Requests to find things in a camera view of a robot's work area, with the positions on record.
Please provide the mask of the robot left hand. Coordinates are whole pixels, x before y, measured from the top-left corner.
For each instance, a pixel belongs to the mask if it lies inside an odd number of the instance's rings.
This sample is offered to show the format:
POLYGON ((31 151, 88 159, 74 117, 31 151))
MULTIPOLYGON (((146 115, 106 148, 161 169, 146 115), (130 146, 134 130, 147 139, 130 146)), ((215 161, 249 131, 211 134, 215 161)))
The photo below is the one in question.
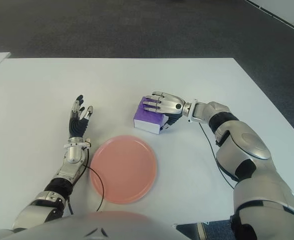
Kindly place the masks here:
POLYGON ((82 106, 84 103, 83 95, 79 95, 74 101, 69 119, 69 138, 79 137, 82 138, 87 129, 90 117, 94 113, 93 106, 88 106, 86 112, 82 118, 80 118, 85 107, 82 106))

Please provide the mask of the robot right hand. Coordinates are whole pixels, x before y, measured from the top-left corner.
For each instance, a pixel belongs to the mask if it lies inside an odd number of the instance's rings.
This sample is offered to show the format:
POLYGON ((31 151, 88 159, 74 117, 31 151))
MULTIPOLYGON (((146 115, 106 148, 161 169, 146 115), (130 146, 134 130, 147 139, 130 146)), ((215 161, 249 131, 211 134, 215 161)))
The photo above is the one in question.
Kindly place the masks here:
POLYGON ((178 96, 155 91, 152 95, 145 96, 142 104, 144 110, 168 117, 167 121, 160 128, 163 131, 171 127, 183 116, 183 107, 186 105, 186 102, 178 96))

